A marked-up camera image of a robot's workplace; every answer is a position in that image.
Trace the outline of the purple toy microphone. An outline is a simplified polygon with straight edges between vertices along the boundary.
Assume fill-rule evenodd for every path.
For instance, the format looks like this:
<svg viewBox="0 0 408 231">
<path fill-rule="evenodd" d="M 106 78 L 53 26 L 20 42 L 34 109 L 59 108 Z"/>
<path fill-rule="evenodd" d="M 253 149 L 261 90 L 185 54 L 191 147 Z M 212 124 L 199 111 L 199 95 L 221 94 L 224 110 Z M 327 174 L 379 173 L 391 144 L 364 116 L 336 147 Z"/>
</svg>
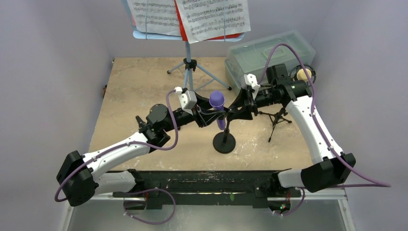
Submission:
<svg viewBox="0 0 408 231">
<path fill-rule="evenodd" d="M 221 91 L 213 91 L 209 97 L 209 103 L 213 109 L 218 111 L 224 110 L 225 104 L 225 97 Z M 226 128 L 225 119 L 217 119 L 217 125 L 220 130 L 224 130 Z"/>
</svg>

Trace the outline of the black round-base microphone stand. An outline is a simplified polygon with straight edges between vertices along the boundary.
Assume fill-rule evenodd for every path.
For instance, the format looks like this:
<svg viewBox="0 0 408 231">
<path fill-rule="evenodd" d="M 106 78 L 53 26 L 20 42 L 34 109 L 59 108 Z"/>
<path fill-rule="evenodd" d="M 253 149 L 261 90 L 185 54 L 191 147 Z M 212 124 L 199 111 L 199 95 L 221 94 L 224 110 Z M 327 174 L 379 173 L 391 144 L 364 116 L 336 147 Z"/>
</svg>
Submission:
<svg viewBox="0 0 408 231">
<path fill-rule="evenodd" d="M 226 120 L 225 129 L 222 132 L 216 134 L 213 138 L 214 149 L 221 154 L 231 153 L 235 146 L 235 137 L 230 133 L 230 122 L 231 119 L 228 117 L 228 109 L 224 107 L 225 114 L 223 118 Z"/>
</svg>

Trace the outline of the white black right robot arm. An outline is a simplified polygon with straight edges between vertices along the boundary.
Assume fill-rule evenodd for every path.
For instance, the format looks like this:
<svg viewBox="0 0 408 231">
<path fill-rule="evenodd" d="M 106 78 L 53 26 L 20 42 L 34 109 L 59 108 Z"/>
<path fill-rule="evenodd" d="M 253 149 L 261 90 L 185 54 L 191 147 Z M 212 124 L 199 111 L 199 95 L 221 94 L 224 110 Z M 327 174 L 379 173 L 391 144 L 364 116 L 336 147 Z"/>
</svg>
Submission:
<svg viewBox="0 0 408 231">
<path fill-rule="evenodd" d="M 259 108 L 281 104 L 303 135 L 313 163 L 304 169 L 272 174 L 271 192 L 281 196 L 289 188 L 298 187 L 314 193 L 345 183 L 356 159 L 352 153 L 345 154 L 328 132 L 313 104 L 311 87 L 303 79 L 288 76 L 284 64 L 267 68 L 266 75 L 268 88 L 262 88 L 253 74 L 240 79 L 241 90 L 230 106 L 228 120 L 252 120 Z"/>
</svg>

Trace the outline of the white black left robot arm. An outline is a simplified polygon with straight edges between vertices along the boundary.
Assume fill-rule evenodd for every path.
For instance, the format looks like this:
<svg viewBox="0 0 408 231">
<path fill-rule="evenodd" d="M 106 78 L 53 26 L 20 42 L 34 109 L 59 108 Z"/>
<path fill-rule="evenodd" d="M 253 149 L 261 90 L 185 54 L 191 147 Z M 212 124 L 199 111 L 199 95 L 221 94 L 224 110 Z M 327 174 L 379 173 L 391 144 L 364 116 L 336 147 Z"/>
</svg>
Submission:
<svg viewBox="0 0 408 231">
<path fill-rule="evenodd" d="M 110 170 L 156 150 L 174 149 L 182 126 L 195 122 L 201 128 L 207 127 L 226 114 L 224 104 L 225 97 L 218 90 L 209 98 L 187 89 L 171 90 L 166 94 L 166 103 L 152 106 L 145 121 L 136 117 L 139 129 L 130 137 L 98 151 L 69 153 L 56 177 L 59 187 L 54 200 L 79 206 L 97 194 L 124 192 L 132 197 L 141 195 L 143 183 L 130 171 L 111 173 Z"/>
</svg>

